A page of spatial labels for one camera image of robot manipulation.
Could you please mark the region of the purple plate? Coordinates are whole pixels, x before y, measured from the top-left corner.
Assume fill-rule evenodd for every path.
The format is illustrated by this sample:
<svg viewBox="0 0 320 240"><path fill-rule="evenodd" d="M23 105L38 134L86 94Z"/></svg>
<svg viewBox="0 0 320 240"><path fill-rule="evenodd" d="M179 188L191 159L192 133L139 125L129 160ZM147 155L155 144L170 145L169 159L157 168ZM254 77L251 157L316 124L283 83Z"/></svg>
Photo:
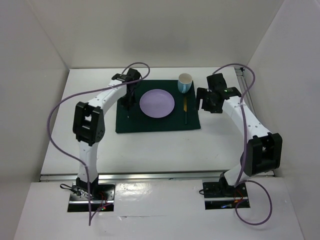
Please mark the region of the purple plate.
<svg viewBox="0 0 320 240"><path fill-rule="evenodd" d="M175 108L173 96L163 89L145 92L139 101L141 111L148 117L160 119L168 116Z"/></svg>

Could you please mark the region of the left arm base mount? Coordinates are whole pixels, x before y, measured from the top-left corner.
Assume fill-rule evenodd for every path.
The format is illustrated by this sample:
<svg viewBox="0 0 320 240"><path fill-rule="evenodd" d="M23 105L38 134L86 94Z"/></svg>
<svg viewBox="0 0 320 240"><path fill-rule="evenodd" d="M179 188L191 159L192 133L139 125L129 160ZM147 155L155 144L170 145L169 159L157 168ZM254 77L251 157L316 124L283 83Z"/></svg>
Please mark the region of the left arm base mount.
<svg viewBox="0 0 320 240"><path fill-rule="evenodd" d="M91 211L95 212L100 209L100 212L113 212L115 199L115 184L101 184L98 185L94 193L88 195L83 188L65 183L60 184L60 188L70 191L68 208L69 213L83 213L89 211L88 199L90 197Z"/></svg>

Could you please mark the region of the gold knife black handle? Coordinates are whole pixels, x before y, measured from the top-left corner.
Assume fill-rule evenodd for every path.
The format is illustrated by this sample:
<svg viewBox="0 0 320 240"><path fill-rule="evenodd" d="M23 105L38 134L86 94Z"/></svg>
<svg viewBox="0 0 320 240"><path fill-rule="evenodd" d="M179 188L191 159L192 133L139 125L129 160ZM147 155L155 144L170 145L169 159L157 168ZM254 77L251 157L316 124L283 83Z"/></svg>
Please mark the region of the gold knife black handle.
<svg viewBox="0 0 320 240"><path fill-rule="evenodd" d="M184 110L184 124L188 124L188 105L187 105L187 97L183 97L183 110Z"/></svg>

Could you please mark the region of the dark green cloth napkin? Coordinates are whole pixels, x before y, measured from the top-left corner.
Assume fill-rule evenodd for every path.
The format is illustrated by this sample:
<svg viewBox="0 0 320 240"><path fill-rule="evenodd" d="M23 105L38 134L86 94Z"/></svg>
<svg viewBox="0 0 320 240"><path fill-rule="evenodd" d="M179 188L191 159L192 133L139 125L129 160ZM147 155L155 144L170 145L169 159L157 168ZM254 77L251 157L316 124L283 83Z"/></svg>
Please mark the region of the dark green cloth napkin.
<svg viewBox="0 0 320 240"><path fill-rule="evenodd" d="M173 96L175 107L168 116L152 118L141 111L140 98L144 93L153 89L165 90ZM187 124L185 124L184 96L187 99ZM201 128L194 84L191 85L186 95L183 95L178 90L177 80L143 80L137 84L135 99L136 104L129 110L129 118L127 118L127 110L120 104L120 101L117 102L116 133L190 131Z"/></svg>

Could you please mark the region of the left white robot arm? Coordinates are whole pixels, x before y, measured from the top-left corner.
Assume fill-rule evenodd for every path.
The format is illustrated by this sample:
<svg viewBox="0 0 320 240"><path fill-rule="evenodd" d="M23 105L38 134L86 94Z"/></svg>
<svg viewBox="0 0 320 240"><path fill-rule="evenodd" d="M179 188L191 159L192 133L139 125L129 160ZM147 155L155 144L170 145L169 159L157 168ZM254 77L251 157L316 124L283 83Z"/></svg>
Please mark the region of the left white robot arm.
<svg viewBox="0 0 320 240"><path fill-rule="evenodd" d="M129 68L127 73L117 73L111 78L109 89L99 93L88 102L78 102L75 106L73 133L79 146L79 166L76 186L88 200L99 193L97 171L98 144L105 135L105 114L116 103L129 111L136 104L135 81L141 79L136 69Z"/></svg>

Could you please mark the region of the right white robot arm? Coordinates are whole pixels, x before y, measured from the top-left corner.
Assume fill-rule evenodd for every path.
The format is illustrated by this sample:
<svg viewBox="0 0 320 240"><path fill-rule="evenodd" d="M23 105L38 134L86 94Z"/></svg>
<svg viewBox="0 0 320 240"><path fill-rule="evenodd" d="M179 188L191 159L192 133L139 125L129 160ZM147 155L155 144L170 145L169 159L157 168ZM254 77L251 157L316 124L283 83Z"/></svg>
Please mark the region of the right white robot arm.
<svg viewBox="0 0 320 240"><path fill-rule="evenodd" d="M260 123L240 91L227 87L223 74L212 74L206 79L208 88L197 88L196 107L212 114L226 113L244 138L239 164L224 172L218 184L220 194L230 196L240 182L280 167L283 139Z"/></svg>

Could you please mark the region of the light blue mug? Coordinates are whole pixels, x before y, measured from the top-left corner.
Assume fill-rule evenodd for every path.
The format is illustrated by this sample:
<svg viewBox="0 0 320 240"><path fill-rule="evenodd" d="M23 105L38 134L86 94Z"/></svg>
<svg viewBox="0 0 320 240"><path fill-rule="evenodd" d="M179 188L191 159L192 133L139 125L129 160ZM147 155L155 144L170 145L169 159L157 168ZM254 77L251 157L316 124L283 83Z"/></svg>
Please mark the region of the light blue mug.
<svg viewBox="0 0 320 240"><path fill-rule="evenodd" d="M193 78L188 73L182 73L178 76L177 87L180 93L186 94L193 83Z"/></svg>

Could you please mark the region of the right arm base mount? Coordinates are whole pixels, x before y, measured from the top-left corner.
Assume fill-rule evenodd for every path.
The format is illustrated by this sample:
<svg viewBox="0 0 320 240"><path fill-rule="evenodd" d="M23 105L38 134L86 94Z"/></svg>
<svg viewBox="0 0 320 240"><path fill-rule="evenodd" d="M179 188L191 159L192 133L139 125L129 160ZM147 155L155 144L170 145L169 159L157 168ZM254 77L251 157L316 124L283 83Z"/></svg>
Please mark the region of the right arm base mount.
<svg viewBox="0 0 320 240"><path fill-rule="evenodd" d="M203 182L199 194L204 198L206 210L225 210L238 208L250 208L247 187L244 183L238 187L233 186L222 190L218 182Z"/></svg>

